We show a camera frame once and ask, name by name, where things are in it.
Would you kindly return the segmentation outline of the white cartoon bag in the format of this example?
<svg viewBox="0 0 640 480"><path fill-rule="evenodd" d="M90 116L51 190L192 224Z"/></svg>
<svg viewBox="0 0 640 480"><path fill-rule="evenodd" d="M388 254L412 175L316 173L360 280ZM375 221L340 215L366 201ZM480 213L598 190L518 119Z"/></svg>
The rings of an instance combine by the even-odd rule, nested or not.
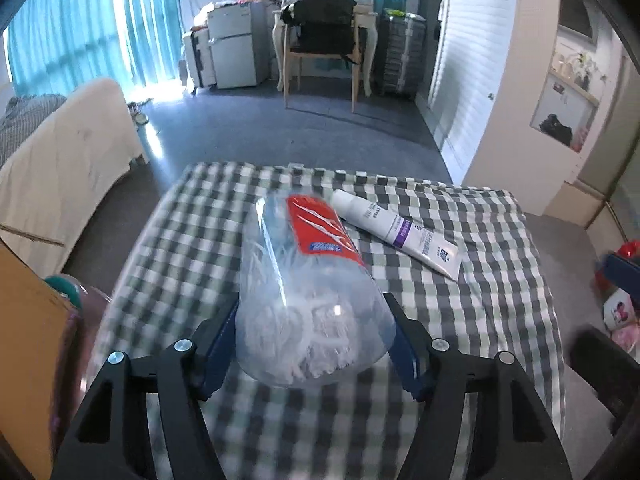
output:
<svg viewBox="0 0 640 480"><path fill-rule="evenodd" d="M609 332L615 332L636 322L636 310L628 292L616 288L603 304L603 323Z"/></svg>

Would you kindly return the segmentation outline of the red fire extinguisher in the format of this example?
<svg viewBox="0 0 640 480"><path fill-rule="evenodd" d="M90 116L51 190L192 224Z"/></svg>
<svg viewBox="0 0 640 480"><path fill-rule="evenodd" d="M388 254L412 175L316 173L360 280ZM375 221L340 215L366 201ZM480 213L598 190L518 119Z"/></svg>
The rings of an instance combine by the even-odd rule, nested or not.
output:
<svg viewBox="0 0 640 480"><path fill-rule="evenodd" d="M598 260L596 267L596 283L600 289L606 289L610 286L613 286L613 284L604 277L602 272L603 260L609 254L617 254L624 258L639 258L639 242L638 240L633 240L632 242L623 244L623 246L620 246L620 248L618 248L616 252L607 252Z"/></svg>

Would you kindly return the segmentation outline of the silver mini fridge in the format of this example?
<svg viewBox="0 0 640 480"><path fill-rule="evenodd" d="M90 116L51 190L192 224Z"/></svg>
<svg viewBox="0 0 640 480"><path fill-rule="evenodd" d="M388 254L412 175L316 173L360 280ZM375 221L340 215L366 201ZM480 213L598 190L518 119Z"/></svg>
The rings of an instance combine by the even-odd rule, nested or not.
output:
<svg viewBox="0 0 640 480"><path fill-rule="evenodd" d="M207 14L218 89L259 86L269 77L269 34L261 2L241 2Z"/></svg>

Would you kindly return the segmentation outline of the grey checked blanket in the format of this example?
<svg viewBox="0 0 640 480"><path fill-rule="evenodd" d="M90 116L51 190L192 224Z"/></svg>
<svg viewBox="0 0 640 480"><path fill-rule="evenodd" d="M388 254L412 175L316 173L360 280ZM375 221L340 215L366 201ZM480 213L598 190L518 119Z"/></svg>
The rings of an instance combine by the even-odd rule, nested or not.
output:
<svg viewBox="0 0 640 480"><path fill-rule="evenodd" d="M66 97L62 94L11 98L6 106L6 114L1 118L0 165L3 166L46 118L65 102Z"/></svg>

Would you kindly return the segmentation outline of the blue curtains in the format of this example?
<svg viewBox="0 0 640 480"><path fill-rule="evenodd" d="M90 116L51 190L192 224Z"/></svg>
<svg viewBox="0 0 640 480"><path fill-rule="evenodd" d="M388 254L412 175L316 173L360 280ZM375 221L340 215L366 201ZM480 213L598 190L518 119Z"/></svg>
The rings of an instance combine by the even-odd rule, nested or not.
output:
<svg viewBox="0 0 640 480"><path fill-rule="evenodd" d="M177 78L179 0L26 0L3 35L18 96L67 96L99 77L125 93Z"/></svg>

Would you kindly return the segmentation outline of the white purple cream tube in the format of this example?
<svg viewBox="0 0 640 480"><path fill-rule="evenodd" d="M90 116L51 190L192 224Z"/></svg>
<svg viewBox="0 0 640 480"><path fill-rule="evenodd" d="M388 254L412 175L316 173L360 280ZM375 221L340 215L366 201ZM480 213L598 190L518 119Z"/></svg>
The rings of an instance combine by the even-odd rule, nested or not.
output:
<svg viewBox="0 0 640 480"><path fill-rule="evenodd" d="M384 240L446 278L458 280L460 249L442 234L342 190L333 192L330 204L342 219L353 226Z"/></svg>

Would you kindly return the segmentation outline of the cardboard box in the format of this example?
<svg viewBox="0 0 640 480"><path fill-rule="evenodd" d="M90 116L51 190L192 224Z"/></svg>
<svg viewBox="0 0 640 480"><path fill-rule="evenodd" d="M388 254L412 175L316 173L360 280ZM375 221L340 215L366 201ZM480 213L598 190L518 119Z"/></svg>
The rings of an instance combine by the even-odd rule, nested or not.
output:
<svg viewBox="0 0 640 480"><path fill-rule="evenodd" d="M56 372L74 308L1 247L1 434L29 473L52 470Z"/></svg>

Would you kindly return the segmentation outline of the wooden chair with black bag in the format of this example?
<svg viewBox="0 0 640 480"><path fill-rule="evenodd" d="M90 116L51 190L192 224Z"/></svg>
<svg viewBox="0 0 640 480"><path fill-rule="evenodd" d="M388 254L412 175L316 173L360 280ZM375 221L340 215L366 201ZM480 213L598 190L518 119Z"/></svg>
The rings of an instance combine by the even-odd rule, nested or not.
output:
<svg viewBox="0 0 640 480"><path fill-rule="evenodd" d="M364 92L361 78L366 32L356 24L356 0L297 0L281 10L284 21L283 99L290 97L290 67L303 60L341 60L350 68L350 100Z"/></svg>

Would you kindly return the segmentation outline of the white vanity desk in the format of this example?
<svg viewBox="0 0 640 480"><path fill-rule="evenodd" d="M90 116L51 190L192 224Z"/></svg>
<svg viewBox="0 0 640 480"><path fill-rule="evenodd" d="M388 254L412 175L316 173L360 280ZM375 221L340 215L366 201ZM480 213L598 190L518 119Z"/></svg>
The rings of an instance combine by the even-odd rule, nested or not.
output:
<svg viewBox="0 0 640 480"><path fill-rule="evenodd" d="M366 32L366 41L363 47L361 78L363 83L364 94L368 98L372 94L372 66L375 56L375 50L378 46L378 14L373 11L374 0L356 0L356 24L359 30ZM276 63L278 68L277 90L283 90L283 52L284 52L284 21L281 20L282 10L274 10L273 28L271 31L271 39L273 51L276 55Z"/></svg>

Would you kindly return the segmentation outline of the white louvered wardrobe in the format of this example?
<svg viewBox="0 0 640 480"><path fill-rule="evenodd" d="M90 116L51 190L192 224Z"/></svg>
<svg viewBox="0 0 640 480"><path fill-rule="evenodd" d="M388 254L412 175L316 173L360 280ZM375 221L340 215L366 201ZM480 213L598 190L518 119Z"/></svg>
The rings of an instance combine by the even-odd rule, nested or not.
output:
<svg viewBox="0 0 640 480"><path fill-rule="evenodd" d="M576 224L600 205L580 180L616 104L627 55L594 0L593 42L559 26L560 0L442 0L419 106L452 182L512 193Z"/></svg>

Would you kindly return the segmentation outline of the clear cotton swab jar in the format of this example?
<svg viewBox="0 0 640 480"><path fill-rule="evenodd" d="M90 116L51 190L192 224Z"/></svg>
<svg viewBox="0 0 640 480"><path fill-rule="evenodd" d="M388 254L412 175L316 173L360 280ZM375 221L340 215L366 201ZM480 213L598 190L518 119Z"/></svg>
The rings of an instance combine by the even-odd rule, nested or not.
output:
<svg viewBox="0 0 640 480"><path fill-rule="evenodd" d="M235 352L271 387L310 388L386 355L396 323L334 209L299 193L259 197L243 228Z"/></svg>

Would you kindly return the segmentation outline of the white covered sofa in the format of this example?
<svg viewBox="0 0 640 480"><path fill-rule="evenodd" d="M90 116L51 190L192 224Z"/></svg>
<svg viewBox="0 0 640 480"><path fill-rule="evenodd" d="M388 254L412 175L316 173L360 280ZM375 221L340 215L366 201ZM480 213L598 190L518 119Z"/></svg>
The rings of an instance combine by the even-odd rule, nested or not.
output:
<svg viewBox="0 0 640 480"><path fill-rule="evenodd" d="M120 85L83 84L1 166L1 238L42 278L62 271L82 231L134 162L146 162Z"/></svg>

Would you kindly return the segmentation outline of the dark drawer tower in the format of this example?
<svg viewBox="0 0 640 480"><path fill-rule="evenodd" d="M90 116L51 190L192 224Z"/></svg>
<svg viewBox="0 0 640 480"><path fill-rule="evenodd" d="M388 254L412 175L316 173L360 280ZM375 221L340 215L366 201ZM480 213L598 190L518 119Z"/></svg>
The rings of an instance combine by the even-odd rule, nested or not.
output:
<svg viewBox="0 0 640 480"><path fill-rule="evenodd" d="M383 10L374 62L375 82L381 94L416 96L424 76L425 36L426 19L422 16Z"/></svg>

